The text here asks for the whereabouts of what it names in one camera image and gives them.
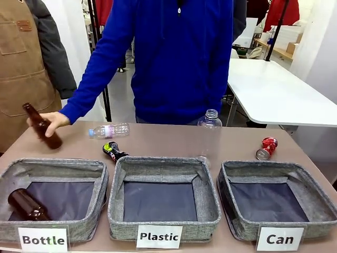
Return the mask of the person's right hand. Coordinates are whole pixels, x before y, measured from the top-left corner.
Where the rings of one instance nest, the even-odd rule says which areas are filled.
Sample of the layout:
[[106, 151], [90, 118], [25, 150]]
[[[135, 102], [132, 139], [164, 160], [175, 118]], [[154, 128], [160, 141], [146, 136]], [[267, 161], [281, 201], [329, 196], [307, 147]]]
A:
[[45, 132], [47, 138], [51, 137], [58, 128], [70, 125], [69, 118], [60, 112], [42, 113], [40, 116], [51, 122]]

